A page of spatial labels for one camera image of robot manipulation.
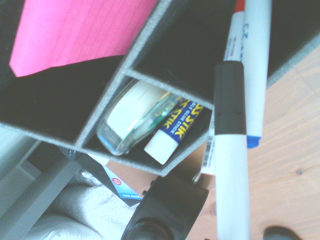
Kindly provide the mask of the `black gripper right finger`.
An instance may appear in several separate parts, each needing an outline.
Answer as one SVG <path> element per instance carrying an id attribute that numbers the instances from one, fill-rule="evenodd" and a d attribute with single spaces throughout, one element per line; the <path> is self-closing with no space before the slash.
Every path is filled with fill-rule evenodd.
<path id="1" fill-rule="evenodd" d="M 269 226 L 263 232 L 263 240 L 301 240 L 294 231 L 284 226 Z"/>

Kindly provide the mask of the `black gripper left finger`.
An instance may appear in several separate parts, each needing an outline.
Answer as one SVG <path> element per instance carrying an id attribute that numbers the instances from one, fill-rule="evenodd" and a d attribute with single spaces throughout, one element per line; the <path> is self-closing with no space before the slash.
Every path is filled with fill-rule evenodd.
<path id="1" fill-rule="evenodd" d="M 209 191 L 175 175 L 157 177 L 127 224 L 122 240 L 185 240 Z"/>

